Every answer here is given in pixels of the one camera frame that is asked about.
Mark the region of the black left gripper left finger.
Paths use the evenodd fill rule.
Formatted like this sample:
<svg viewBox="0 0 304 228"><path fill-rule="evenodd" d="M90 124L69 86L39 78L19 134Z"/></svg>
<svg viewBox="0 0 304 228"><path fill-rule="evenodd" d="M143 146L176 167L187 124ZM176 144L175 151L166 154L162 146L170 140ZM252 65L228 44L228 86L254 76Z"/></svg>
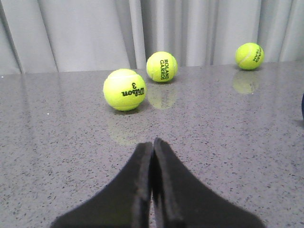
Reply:
<svg viewBox="0 0 304 228"><path fill-rule="evenodd" d="M129 161L98 194L59 217L53 228L147 228L152 143L136 146Z"/></svg>

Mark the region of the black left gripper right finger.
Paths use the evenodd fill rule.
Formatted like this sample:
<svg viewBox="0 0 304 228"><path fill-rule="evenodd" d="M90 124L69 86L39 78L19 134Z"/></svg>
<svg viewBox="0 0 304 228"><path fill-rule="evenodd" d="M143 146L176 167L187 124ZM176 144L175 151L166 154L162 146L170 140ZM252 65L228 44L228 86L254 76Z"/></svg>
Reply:
<svg viewBox="0 0 304 228"><path fill-rule="evenodd" d="M201 183L164 140L154 141L153 200L159 228L263 228L254 214Z"/></svg>

